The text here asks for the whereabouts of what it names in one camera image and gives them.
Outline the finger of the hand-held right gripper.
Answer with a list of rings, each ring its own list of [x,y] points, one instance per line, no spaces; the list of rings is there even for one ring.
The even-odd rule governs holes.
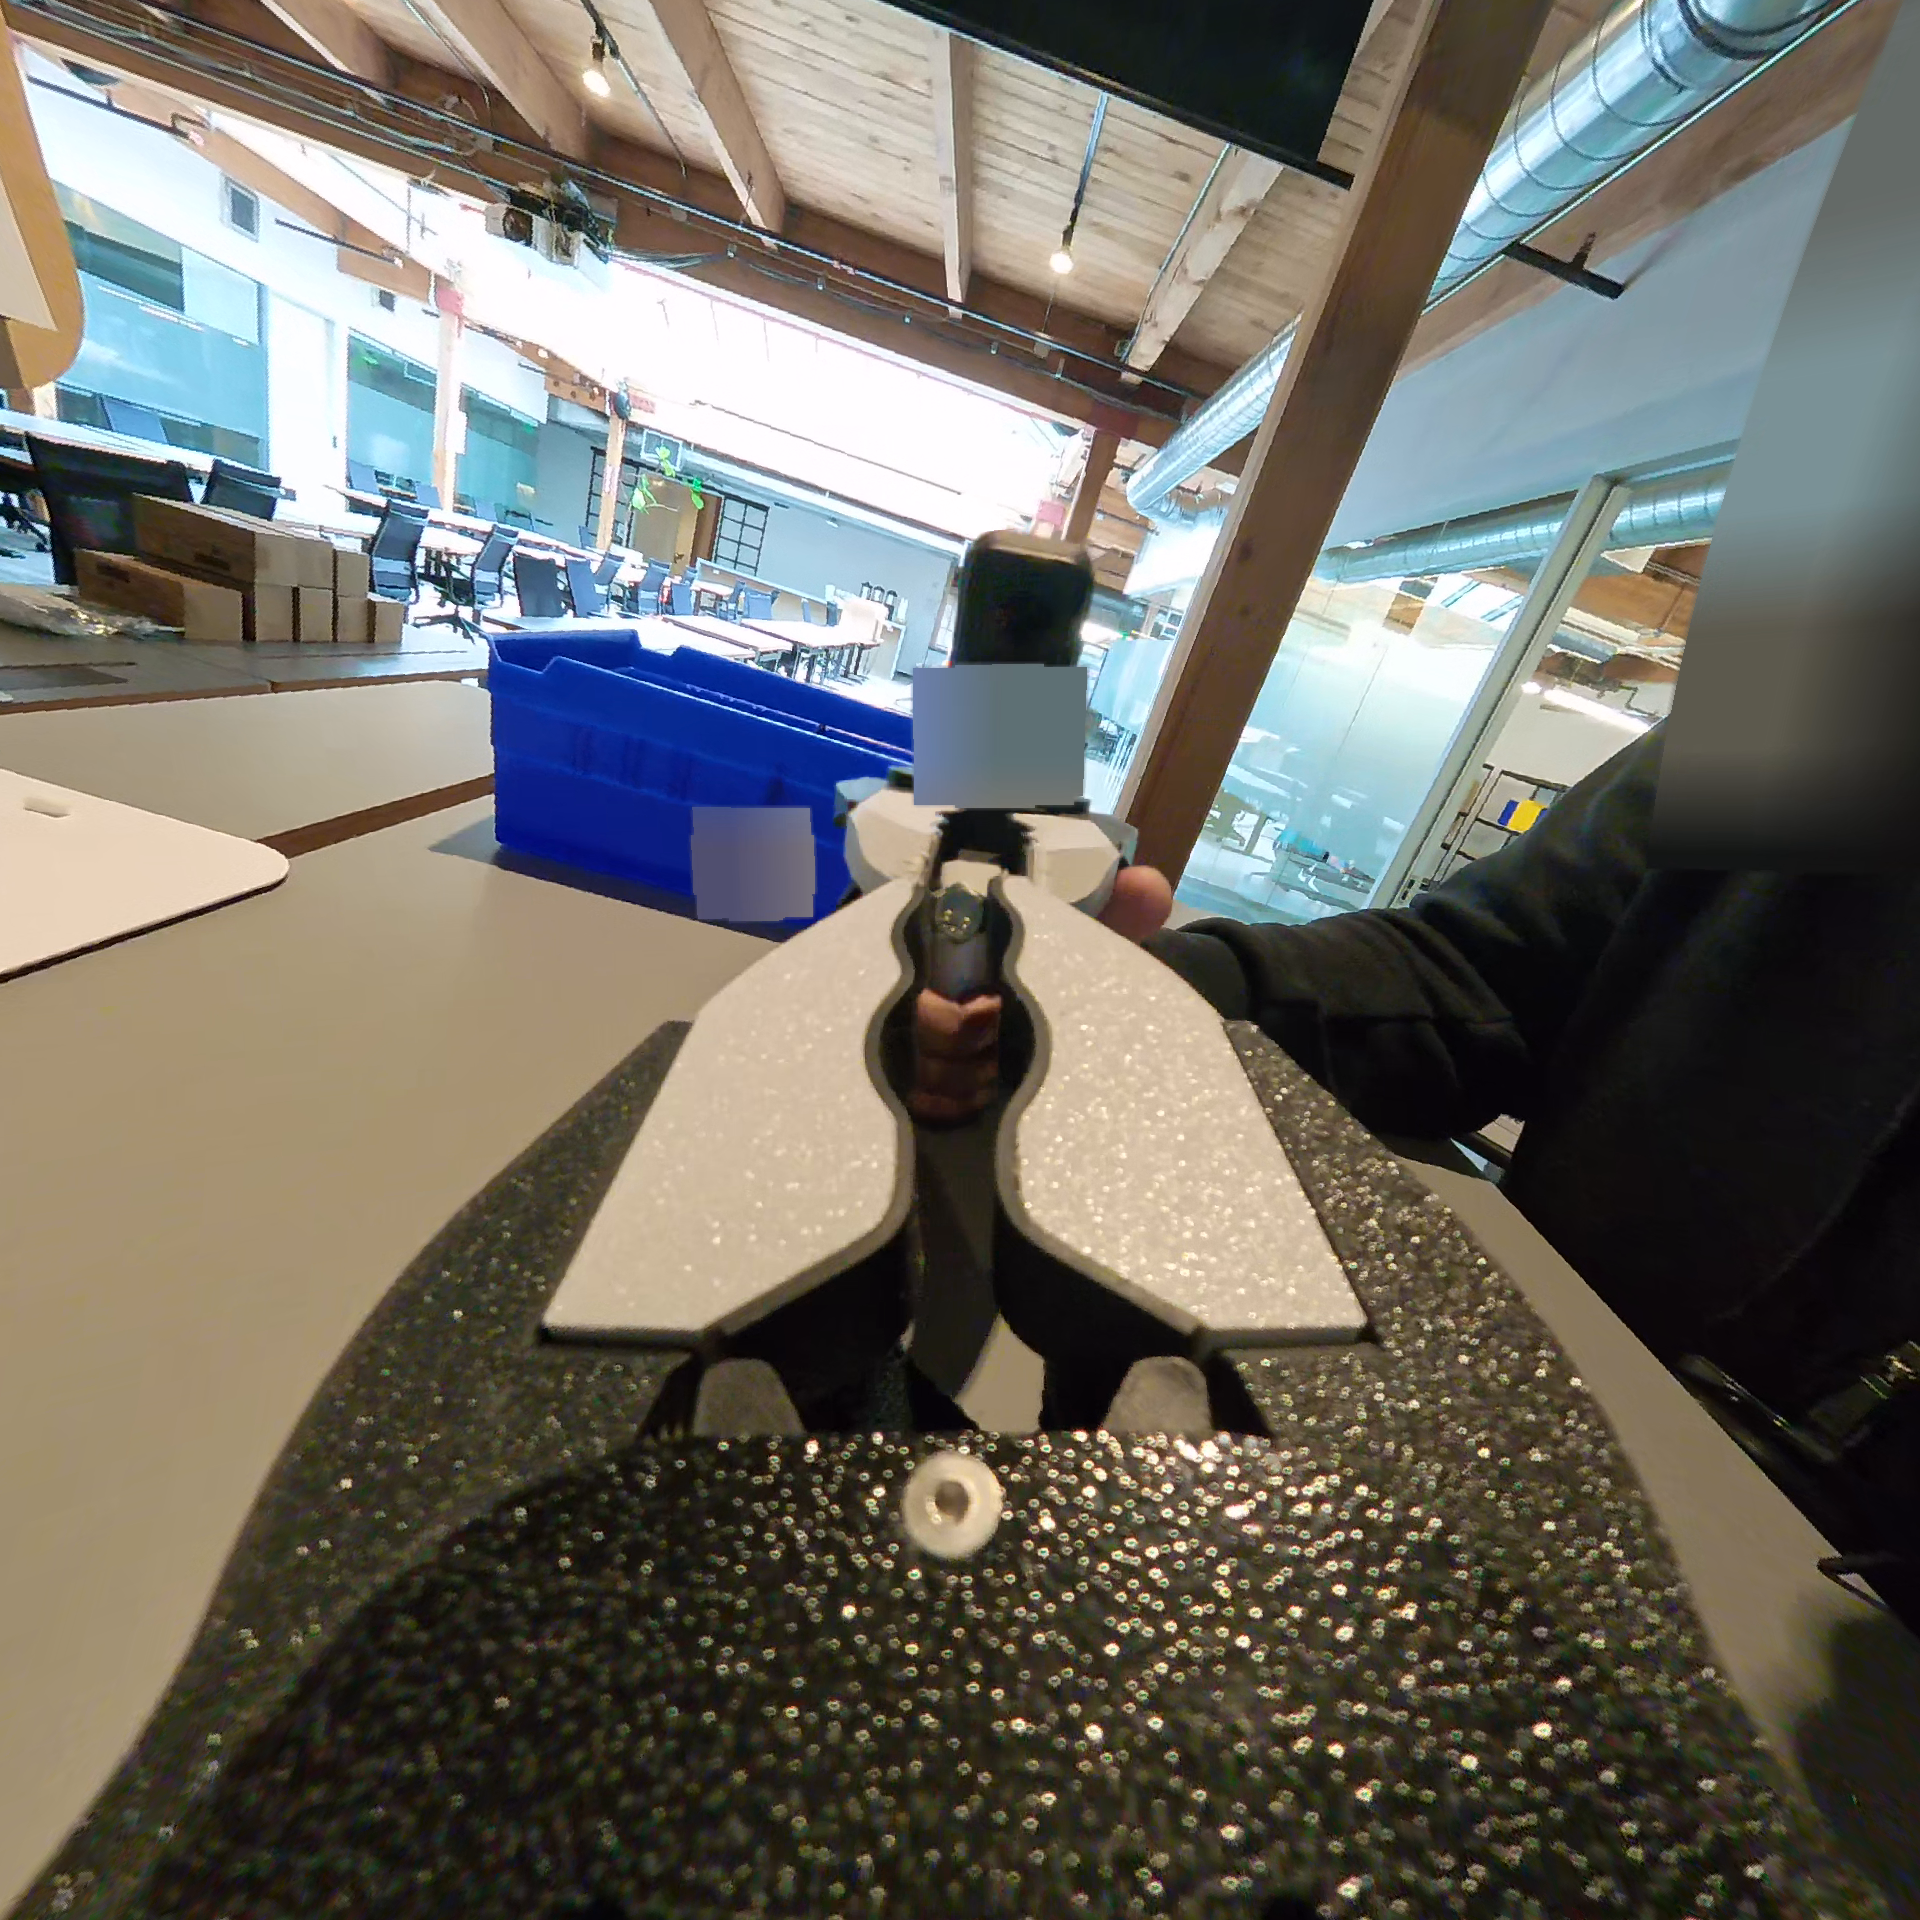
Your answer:
[[[1109,826],[1085,807],[998,807],[1013,832],[1013,852],[999,857],[1006,880],[998,883],[998,912],[1006,914],[1006,887],[1026,880],[1032,892],[1048,894],[1079,914],[1096,920],[1126,864]]]
[[[848,776],[835,786],[835,822],[846,833],[848,883],[839,903],[855,903],[895,880],[922,897],[945,807],[922,804],[913,776]]]

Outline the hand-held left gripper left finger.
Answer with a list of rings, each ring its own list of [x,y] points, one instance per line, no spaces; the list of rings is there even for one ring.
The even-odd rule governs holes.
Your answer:
[[[693,1017],[542,1332],[728,1342],[813,1309],[903,1327],[913,1142],[881,1040],[913,983],[888,880],[775,944]]]

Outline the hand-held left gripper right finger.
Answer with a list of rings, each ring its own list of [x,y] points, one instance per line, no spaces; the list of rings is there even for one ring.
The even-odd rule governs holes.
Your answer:
[[[1028,877],[999,886],[1035,1064],[1003,1113],[1009,1223],[1182,1342],[1349,1342],[1343,1262],[1215,1009]]]

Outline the silver bolt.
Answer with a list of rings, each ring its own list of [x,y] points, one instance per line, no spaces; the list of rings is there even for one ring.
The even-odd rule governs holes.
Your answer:
[[[995,903],[976,880],[948,880],[928,899],[922,984],[951,1002],[995,990]]]

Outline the blue plastic bin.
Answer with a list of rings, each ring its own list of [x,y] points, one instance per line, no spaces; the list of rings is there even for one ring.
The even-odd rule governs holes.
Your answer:
[[[493,837],[502,847],[693,903],[693,812],[805,812],[811,922],[848,892],[843,779],[912,762],[912,719],[636,624],[492,640]]]

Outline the person's right hand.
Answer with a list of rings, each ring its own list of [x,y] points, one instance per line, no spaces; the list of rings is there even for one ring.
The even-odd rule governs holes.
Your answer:
[[[1118,870],[1096,920],[1122,940],[1142,943],[1172,914],[1175,892],[1163,870],[1126,864]],[[999,1086],[999,993],[945,997],[933,989],[918,997],[913,1079],[908,1113],[926,1126],[956,1126],[992,1104]]]

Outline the black hanging screen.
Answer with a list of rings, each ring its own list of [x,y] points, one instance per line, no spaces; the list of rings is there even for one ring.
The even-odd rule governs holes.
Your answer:
[[[1319,160],[1369,2],[901,2],[971,43],[1349,189]]]

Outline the white ceiling unit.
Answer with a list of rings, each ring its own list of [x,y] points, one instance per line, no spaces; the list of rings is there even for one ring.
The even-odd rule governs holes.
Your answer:
[[[613,202],[591,196],[571,180],[558,180],[548,193],[508,189],[502,200],[486,204],[482,222],[492,237],[582,273],[605,267],[618,240]]]

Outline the white rounded board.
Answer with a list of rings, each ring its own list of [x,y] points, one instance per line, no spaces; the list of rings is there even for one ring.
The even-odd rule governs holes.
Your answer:
[[[3,977],[281,886],[291,859],[3,772]]]

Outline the brown cardboard box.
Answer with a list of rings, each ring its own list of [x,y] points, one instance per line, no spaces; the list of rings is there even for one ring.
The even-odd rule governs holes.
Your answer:
[[[72,537],[73,592],[205,646],[398,646],[406,606],[349,539],[161,496]]]

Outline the clear plastic bag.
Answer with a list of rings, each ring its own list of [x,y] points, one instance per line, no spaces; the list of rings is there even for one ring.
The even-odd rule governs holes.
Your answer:
[[[3,624],[69,640],[148,640],[158,624],[132,610],[89,606],[58,589],[3,583]]]

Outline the black desk monitor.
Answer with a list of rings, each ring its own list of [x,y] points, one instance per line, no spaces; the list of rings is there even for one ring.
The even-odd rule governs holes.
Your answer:
[[[28,433],[38,487],[61,552],[136,553],[136,500],[193,506],[193,480],[171,459],[72,446]]]

